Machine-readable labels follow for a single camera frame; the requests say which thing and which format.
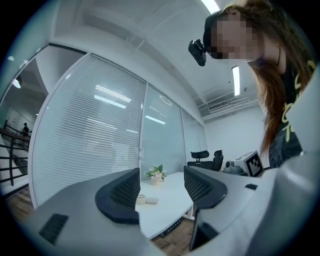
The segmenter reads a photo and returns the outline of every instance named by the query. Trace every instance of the black office chair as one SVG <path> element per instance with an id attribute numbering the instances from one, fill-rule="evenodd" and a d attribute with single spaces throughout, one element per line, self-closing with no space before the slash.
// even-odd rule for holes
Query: black office chair
<path id="1" fill-rule="evenodd" d="M 196 167 L 212 170 L 213 163 L 214 163 L 213 161 L 201 161 L 200 162 L 200 159 L 209 157 L 210 154 L 207 150 L 204 150 L 201 152 L 190 152 L 190 153 L 191 153 L 191 157 L 195 158 L 196 161 L 187 162 L 186 164 L 188 166 L 196 166 Z"/>
<path id="2" fill-rule="evenodd" d="M 222 150 L 217 150 L 216 152 L 214 152 L 212 170 L 219 172 L 223 161 L 224 155 L 222 154 Z"/>

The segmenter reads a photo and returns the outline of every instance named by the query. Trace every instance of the person in black clothing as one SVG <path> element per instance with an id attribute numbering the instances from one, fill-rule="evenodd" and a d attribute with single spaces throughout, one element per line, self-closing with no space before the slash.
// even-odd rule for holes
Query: person in black clothing
<path id="1" fill-rule="evenodd" d="M 266 110 L 261 153 L 271 168 L 302 148 L 286 113 L 306 88 L 315 60 L 282 10 L 268 0 L 247 0 L 207 17 L 203 45 L 214 59 L 247 62 Z"/>
<path id="2" fill-rule="evenodd" d="M 28 137 L 28 136 L 29 136 L 29 128 L 28 128 L 28 125 L 27 125 L 26 122 L 25 122 L 23 125 L 24 125 L 24 127 L 23 127 L 23 129 L 22 129 L 22 136 Z"/>

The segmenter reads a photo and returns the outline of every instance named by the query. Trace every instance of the long brown hair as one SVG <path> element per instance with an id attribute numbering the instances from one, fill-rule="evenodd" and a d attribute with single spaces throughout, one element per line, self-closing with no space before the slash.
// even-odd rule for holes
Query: long brown hair
<path id="1" fill-rule="evenodd" d="M 282 11 L 267 0 L 247 0 L 243 5 L 229 5 L 227 8 L 240 11 L 253 27 L 265 33 L 270 40 L 278 43 L 285 50 L 287 59 L 299 73 L 301 91 L 303 91 L 312 75 L 307 64 L 311 56 Z M 266 108 L 264 138 L 261 145 L 261 153 L 265 154 L 277 135 L 286 102 L 286 93 L 281 75 L 274 63 L 264 61 L 258 65 L 250 62 L 249 66 L 256 76 L 259 97 Z"/>

